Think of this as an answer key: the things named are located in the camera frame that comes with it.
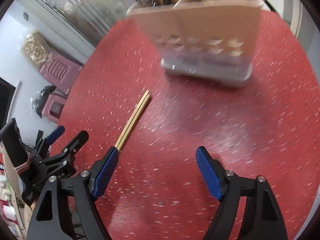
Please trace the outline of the bag of peanuts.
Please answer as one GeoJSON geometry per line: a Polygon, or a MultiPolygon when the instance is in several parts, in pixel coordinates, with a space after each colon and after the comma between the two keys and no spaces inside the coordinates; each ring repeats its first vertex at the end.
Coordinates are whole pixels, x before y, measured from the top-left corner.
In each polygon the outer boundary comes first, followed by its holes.
{"type": "Polygon", "coordinates": [[[39,32],[33,32],[27,34],[22,52],[35,68],[40,69],[49,59],[51,49],[46,39],[39,32]]]}

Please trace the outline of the glass sliding door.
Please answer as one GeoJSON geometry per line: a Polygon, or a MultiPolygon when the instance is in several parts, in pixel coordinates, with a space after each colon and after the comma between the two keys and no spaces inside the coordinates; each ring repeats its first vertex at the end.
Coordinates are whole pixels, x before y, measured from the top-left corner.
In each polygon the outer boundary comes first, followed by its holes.
{"type": "Polygon", "coordinates": [[[134,0],[39,0],[67,21],[91,45],[126,17],[134,0]]]}

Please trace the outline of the black plastic bag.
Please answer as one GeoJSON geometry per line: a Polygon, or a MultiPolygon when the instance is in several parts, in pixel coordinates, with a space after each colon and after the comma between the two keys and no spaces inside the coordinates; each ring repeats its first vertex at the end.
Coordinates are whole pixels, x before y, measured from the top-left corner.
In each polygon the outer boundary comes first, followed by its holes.
{"type": "Polygon", "coordinates": [[[42,110],[47,102],[47,99],[55,90],[55,86],[45,86],[38,92],[37,97],[32,100],[33,110],[40,118],[42,118],[42,110]]]}

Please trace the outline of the pink plastic stool stack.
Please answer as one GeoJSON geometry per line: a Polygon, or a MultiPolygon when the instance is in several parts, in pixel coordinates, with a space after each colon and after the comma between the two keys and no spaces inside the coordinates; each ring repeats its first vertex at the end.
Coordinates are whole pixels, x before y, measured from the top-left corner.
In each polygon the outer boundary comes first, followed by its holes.
{"type": "Polygon", "coordinates": [[[68,95],[82,67],[83,65],[52,51],[39,73],[60,92],[68,95]]]}

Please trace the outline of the beige plastic cutlery holder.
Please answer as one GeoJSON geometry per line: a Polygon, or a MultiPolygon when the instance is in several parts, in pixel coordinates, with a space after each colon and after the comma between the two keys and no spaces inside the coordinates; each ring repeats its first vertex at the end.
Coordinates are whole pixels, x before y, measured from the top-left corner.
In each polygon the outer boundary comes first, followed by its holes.
{"type": "Polygon", "coordinates": [[[250,79],[261,0],[179,0],[127,11],[156,47],[169,74],[243,87],[250,79]]]}

